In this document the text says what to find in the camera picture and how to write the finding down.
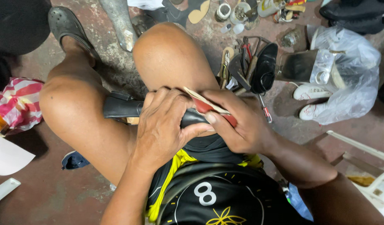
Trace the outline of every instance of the white bottle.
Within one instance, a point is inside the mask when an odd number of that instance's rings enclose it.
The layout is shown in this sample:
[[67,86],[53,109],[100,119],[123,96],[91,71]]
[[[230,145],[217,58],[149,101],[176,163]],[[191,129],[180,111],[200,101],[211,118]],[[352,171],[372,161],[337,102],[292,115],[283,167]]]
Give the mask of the white bottle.
[[227,33],[230,30],[231,30],[231,24],[227,24],[221,28],[221,33]]
[[245,29],[245,25],[244,24],[237,24],[234,26],[233,29],[234,29],[235,34],[240,34]]

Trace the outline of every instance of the sandal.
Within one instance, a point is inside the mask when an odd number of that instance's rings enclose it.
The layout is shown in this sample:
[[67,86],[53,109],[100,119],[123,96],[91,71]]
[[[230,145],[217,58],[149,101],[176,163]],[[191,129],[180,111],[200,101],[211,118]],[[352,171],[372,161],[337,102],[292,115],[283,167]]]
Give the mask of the sandal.
[[48,21],[50,30],[56,40],[59,41],[63,51],[65,50],[63,48],[62,39],[64,36],[70,36],[81,43],[85,49],[93,55],[95,58],[95,67],[97,64],[101,63],[99,54],[89,42],[81,23],[70,9],[62,6],[52,7],[49,10]]

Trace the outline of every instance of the thigh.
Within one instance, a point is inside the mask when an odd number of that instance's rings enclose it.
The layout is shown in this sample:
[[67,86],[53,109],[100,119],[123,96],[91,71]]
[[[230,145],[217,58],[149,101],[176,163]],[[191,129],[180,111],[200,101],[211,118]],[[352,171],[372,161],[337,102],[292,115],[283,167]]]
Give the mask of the thigh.
[[194,91],[219,89],[200,46],[174,23],[157,24],[141,35],[133,56],[150,91],[161,86],[186,86]]
[[93,76],[73,73],[80,71],[56,73],[44,85],[40,93],[44,120],[57,136],[117,185],[134,147],[137,126],[104,119],[102,109],[108,91],[100,80],[90,79]]

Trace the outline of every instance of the stained floor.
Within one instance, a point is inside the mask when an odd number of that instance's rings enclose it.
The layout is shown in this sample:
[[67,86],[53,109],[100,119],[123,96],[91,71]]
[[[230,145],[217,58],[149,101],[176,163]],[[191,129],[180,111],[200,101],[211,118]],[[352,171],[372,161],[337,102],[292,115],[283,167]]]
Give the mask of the stained floor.
[[[236,1],[229,1],[231,6]],[[222,34],[224,23],[214,19],[218,3],[211,2],[209,12],[197,24],[189,21],[187,32],[202,46],[213,73],[219,70],[222,49],[236,45],[236,38],[244,35],[260,35],[279,43],[286,32],[307,24],[326,25],[318,13],[320,1],[305,4],[306,12],[291,23],[275,24],[272,18],[261,18],[255,28],[242,34]],[[146,88],[135,70],[132,55],[123,51],[116,39],[115,30],[98,0],[52,0],[54,6],[66,6],[73,10],[84,26],[85,32],[100,54],[106,68],[101,72],[104,86],[109,90],[126,91],[143,99]],[[138,9],[130,8],[132,14]],[[367,35],[368,40],[382,53],[380,80],[384,82],[384,30],[377,35]],[[305,42],[295,48],[279,48],[278,55],[285,52],[305,50]],[[13,65],[15,76],[46,80],[49,71],[64,58],[58,42],[52,34],[35,51],[19,58]],[[272,113],[275,131],[289,140],[306,146],[328,161],[334,161],[344,151],[384,169],[384,162],[359,151],[341,141],[327,136],[327,130],[358,140],[384,152],[384,105],[378,100],[365,116],[327,126],[314,121],[302,121],[297,117],[300,108],[308,101],[292,98],[295,86],[275,81],[265,96]],[[0,176],[0,183],[9,177],[22,184],[0,201],[0,225],[50,225],[50,224],[99,224],[102,213],[110,200],[112,191],[109,182],[94,169],[87,166],[74,171],[62,171],[60,161],[73,151],[42,122],[34,129],[10,137],[19,146],[37,155],[28,166],[11,176]],[[342,170],[354,171],[346,166]],[[272,177],[279,177],[274,165],[266,161],[265,170]]]

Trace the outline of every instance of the right hand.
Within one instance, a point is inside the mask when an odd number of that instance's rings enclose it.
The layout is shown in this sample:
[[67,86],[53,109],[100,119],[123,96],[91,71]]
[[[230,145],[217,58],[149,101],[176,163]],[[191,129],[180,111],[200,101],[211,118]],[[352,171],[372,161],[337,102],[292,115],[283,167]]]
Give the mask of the right hand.
[[216,112],[206,113],[206,120],[235,153],[269,154],[276,144],[276,134],[268,126],[264,113],[255,112],[229,90],[206,90],[202,95],[228,110],[237,121],[233,128]]

